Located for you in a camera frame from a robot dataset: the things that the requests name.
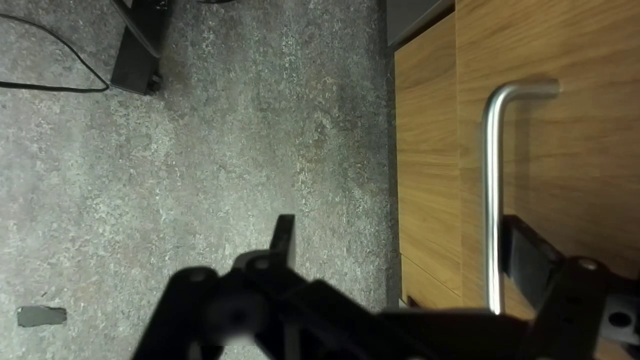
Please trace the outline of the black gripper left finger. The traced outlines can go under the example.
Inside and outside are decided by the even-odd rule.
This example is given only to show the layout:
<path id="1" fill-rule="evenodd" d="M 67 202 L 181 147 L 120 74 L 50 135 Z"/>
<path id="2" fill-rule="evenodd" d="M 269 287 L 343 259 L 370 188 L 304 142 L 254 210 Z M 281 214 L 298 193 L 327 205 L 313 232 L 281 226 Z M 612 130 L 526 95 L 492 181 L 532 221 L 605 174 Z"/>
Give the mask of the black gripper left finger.
<path id="1" fill-rule="evenodd" d="M 296 217 L 295 214 L 281 214 L 273 232 L 271 250 L 282 261 L 292 261 L 296 238 Z"/>

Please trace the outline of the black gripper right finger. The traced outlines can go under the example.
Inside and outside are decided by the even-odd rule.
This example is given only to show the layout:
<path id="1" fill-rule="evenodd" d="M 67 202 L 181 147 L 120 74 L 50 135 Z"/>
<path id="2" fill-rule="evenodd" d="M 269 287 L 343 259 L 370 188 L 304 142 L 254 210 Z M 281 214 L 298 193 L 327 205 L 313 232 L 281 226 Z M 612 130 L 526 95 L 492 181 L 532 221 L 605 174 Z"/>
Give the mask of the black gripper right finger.
<path id="1" fill-rule="evenodd" d="M 532 308 L 540 308 L 552 285 L 562 254 L 523 218 L 508 214 L 503 221 L 503 272 Z"/>

